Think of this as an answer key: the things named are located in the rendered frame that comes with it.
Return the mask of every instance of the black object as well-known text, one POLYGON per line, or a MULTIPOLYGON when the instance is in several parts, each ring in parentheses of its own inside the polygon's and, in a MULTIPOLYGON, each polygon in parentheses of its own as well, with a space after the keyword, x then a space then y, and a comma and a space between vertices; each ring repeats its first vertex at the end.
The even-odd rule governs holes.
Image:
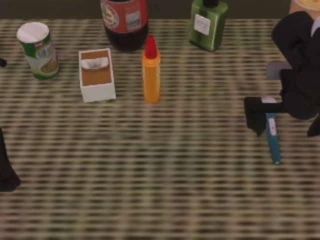
POLYGON ((7 61, 0 58, 0 67, 4 68, 5 66, 7 66, 7 61))
POLYGON ((13 192, 20 184, 21 181, 9 162, 4 135, 0 128, 0 192, 13 192))
MULTIPOLYGON (((282 69, 281 103, 262 103, 246 98, 247 127, 261 135, 265 113, 288 113, 299 120, 309 120, 320 113, 320 28, 311 36, 314 20, 305 11, 283 18, 273 29, 272 39, 292 69, 282 69)), ((320 117, 310 126, 307 136, 320 135, 320 117)))
MULTIPOLYGON (((130 0, 110 0, 110 2, 125 3, 130 0)), ((116 32, 104 25, 105 33, 110 43, 120 51, 134 51, 140 49, 144 44, 149 32, 149 24, 146 22, 144 26, 133 32, 116 32)))
POLYGON ((203 0, 203 5, 207 8, 215 8, 219 5, 219 0, 203 0))

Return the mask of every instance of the green bottle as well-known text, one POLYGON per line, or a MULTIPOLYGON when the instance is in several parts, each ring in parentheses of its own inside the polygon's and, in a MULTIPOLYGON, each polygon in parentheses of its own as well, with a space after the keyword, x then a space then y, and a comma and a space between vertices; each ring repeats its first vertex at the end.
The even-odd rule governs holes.
POLYGON ((213 52, 222 43, 228 5, 223 0, 194 0, 189 41, 213 52))

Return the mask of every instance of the red bottle cap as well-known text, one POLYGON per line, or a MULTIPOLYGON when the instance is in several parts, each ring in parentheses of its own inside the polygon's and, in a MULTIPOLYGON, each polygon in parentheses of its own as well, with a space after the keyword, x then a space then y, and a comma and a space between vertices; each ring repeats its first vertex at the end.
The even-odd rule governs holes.
POLYGON ((144 55, 147 59, 155 59, 158 55, 157 45, 153 35, 149 35, 145 41, 144 55))

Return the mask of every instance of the green and white can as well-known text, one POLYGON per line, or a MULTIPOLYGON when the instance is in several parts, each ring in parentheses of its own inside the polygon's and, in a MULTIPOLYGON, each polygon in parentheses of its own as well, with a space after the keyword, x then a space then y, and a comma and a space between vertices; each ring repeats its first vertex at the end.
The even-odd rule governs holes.
POLYGON ((47 25, 41 22, 25 23, 16 37, 36 79, 51 79, 58 74, 59 61, 47 25))

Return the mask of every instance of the blue marker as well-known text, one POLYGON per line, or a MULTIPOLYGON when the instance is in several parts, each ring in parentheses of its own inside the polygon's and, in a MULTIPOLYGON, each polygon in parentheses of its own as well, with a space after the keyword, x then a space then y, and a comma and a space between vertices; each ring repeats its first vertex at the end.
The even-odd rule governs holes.
MULTIPOLYGON (((265 104, 276 104, 277 101, 271 97, 266 96, 262 97, 261 101, 265 104)), ((266 135, 269 143, 269 148, 271 152, 272 161, 274 164, 279 165, 281 163, 280 149, 279 149, 279 140, 276 127, 276 114, 275 113, 266 113, 266 135)))

